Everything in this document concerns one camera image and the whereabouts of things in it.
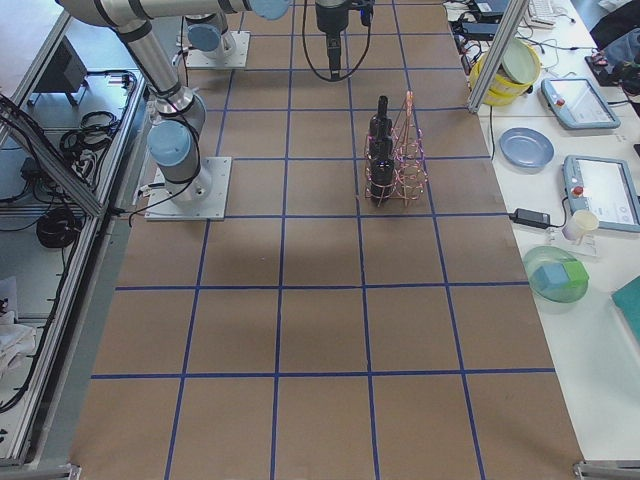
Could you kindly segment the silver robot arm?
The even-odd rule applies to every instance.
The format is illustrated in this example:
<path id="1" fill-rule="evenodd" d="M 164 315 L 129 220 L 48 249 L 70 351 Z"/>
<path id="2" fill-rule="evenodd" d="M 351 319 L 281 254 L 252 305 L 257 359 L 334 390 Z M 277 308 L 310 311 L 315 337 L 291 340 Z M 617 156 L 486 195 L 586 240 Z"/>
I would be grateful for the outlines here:
<path id="1" fill-rule="evenodd" d="M 176 16 L 252 11 L 277 20 L 288 10 L 287 1 L 61 1 L 74 19 L 115 32 L 141 70 L 155 96 L 159 122 L 147 135 L 149 152 L 159 167 L 167 200 L 186 206 L 204 200 L 212 183 L 199 151 L 206 120 L 202 99 L 184 85 L 154 35 L 151 21 Z"/>
<path id="2" fill-rule="evenodd" d="M 202 53 L 222 53 L 230 46 L 231 36 L 226 21 L 227 14 L 241 11 L 252 11 L 267 20 L 278 20 L 284 16 L 291 5 L 290 1 L 241 1 L 235 6 L 231 1 L 220 1 L 220 10 L 214 13 L 187 15 L 183 18 L 187 25 L 187 38 L 193 49 Z M 329 75 L 322 75 L 313 64 L 307 46 L 308 2 L 303 2 L 301 38 L 305 60 L 316 77 L 320 80 L 337 83 L 346 80 L 359 68 L 342 73 L 342 35 L 348 28 L 350 12 L 359 10 L 355 1 L 315 1 L 316 24 L 325 36 L 326 54 Z"/>

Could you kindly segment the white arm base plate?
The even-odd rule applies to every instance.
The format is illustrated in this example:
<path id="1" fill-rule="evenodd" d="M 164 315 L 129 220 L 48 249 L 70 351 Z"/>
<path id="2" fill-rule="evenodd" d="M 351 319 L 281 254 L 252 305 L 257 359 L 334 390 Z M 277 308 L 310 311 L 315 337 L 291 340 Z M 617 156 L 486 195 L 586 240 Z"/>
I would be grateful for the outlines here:
<path id="1" fill-rule="evenodd" d="M 149 221 L 223 221 L 225 218 L 229 182 L 232 170 L 231 157 L 205 157 L 201 171 L 190 186 L 172 198 L 181 186 L 164 184 L 164 176 L 156 168 L 154 181 L 163 183 L 150 193 L 151 207 L 144 212 Z"/>
<path id="2" fill-rule="evenodd" d="M 234 70 L 244 69 L 247 63 L 250 33 L 248 31 L 227 31 L 221 36 L 215 50 L 203 51 L 189 48 L 186 66 L 194 70 Z"/>

